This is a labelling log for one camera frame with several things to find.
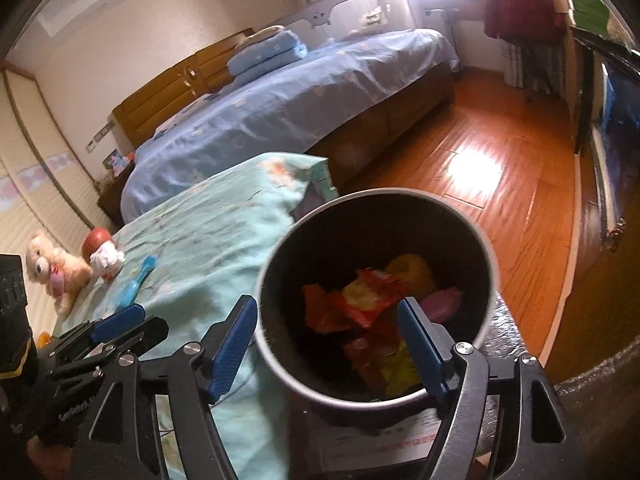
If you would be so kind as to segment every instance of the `wooden floor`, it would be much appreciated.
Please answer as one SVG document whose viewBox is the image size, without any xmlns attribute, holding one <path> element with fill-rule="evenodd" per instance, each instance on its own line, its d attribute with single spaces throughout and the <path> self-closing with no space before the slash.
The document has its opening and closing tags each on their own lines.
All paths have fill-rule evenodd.
<svg viewBox="0 0 640 480">
<path fill-rule="evenodd" d="M 456 103 L 436 110 L 375 160 L 347 191 L 411 187 L 443 196 L 484 229 L 500 291 L 539 355 L 561 294 L 574 214 L 572 128 L 560 99 L 468 71 Z"/>
</svg>

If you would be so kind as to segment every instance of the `red garment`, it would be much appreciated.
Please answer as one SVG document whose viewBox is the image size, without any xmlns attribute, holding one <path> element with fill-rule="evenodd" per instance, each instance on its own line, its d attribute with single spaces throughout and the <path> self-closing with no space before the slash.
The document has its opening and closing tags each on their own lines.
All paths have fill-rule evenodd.
<svg viewBox="0 0 640 480">
<path fill-rule="evenodd" d="M 484 33 L 490 38 L 557 43 L 564 31 L 554 0 L 486 0 Z"/>
</svg>

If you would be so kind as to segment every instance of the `silver screw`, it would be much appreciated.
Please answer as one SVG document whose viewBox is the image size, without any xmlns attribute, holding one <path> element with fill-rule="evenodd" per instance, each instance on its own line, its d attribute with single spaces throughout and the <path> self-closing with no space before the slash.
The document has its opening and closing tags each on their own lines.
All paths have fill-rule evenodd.
<svg viewBox="0 0 640 480">
<path fill-rule="evenodd" d="M 536 362 L 538 361 L 536 359 L 535 356 L 531 355 L 531 354 L 522 354 L 520 356 L 520 359 L 522 360 L 522 362 L 524 364 L 526 364 L 527 366 L 533 366 L 536 364 Z"/>
<path fill-rule="evenodd" d="M 197 354 L 200 349 L 202 347 L 200 346 L 200 343 L 187 343 L 185 346 L 182 347 L 182 351 L 187 354 L 187 355 L 194 355 Z"/>
<path fill-rule="evenodd" d="M 118 364 L 120 366 L 129 366 L 133 364 L 133 361 L 135 361 L 133 355 L 124 354 L 123 356 L 120 357 L 120 359 L 118 359 Z"/>
<path fill-rule="evenodd" d="M 469 343 L 465 343 L 465 342 L 456 343 L 456 352 L 458 352 L 459 354 L 469 355 L 473 353 L 473 351 L 474 351 L 474 346 Z"/>
</svg>

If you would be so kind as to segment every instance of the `folded blanket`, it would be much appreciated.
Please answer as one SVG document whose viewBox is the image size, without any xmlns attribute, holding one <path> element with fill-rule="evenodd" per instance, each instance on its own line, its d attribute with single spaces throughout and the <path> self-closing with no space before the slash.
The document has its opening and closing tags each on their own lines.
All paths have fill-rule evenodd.
<svg viewBox="0 0 640 480">
<path fill-rule="evenodd" d="M 283 30 L 272 38 L 249 45 L 233 56 L 226 66 L 231 75 L 239 75 L 266 59 L 277 56 L 286 50 L 299 46 L 300 39 L 294 32 Z"/>
<path fill-rule="evenodd" d="M 304 43 L 300 43 L 298 46 L 287 50 L 286 52 L 278 54 L 277 56 L 270 57 L 267 61 L 258 63 L 257 65 L 252 66 L 249 70 L 245 70 L 244 72 L 236 76 L 234 81 L 231 84 L 227 85 L 223 90 L 236 90 L 241 86 L 244 86 L 247 83 L 258 79 L 259 77 L 268 74 L 269 72 L 273 72 L 274 70 L 282 68 L 283 66 L 287 66 L 288 64 L 295 63 L 296 61 L 304 59 L 306 53 L 306 45 Z M 220 94 L 228 93 L 228 91 L 223 90 L 220 91 Z"/>
<path fill-rule="evenodd" d="M 264 28 L 263 30 L 259 30 L 255 34 L 247 36 L 244 40 L 240 41 L 236 45 L 236 54 L 241 50 L 246 49 L 249 45 L 260 43 L 261 41 L 268 40 L 269 38 L 273 38 L 279 32 L 282 32 L 284 27 L 282 25 L 271 25 L 271 27 Z"/>
</svg>

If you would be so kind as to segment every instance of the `bed sheet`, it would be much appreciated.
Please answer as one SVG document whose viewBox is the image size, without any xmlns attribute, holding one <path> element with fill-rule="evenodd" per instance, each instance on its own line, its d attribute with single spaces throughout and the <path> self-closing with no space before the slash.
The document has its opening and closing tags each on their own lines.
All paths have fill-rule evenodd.
<svg viewBox="0 0 640 480">
<path fill-rule="evenodd" d="M 316 203 L 309 200 L 309 187 Z M 114 239 L 126 262 L 116 279 L 85 288 L 56 333 L 104 318 L 124 283 L 153 254 L 158 266 L 136 299 L 148 315 L 164 318 L 168 338 L 142 356 L 172 354 L 200 340 L 225 319 L 241 294 L 252 294 L 260 267 L 293 224 L 300 203 L 337 197 L 324 158 L 266 153 L 191 187 L 120 230 Z M 162 445 L 172 478 L 184 478 L 167 397 L 158 397 Z M 231 391 L 213 407 L 222 442 L 241 480 L 284 480 L 289 469 L 283 386 L 251 344 Z"/>
<path fill-rule="evenodd" d="M 122 193 L 130 222 L 205 178 L 265 152 L 304 153 L 395 94 L 455 50 L 438 32 L 412 29 L 340 42 L 230 93 L 210 95 L 136 151 Z"/>
</svg>

